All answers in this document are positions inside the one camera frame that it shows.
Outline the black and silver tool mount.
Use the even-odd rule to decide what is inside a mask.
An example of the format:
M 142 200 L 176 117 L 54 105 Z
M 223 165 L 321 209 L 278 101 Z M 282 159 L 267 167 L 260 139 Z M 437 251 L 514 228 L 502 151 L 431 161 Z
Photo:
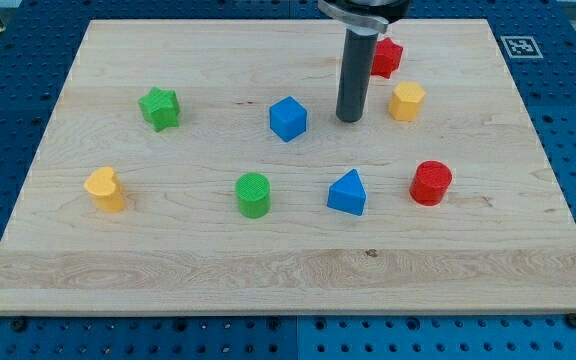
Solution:
M 318 0 L 317 7 L 328 17 L 354 27 L 385 33 L 403 19 L 411 0 Z

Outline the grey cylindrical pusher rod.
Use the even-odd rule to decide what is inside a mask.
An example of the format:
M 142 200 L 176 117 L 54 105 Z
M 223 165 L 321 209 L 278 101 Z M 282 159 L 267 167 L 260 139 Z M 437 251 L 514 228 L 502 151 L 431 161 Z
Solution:
M 336 105 L 336 116 L 343 122 L 363 116 L 377 40 L 375 30 L 346 29 Z

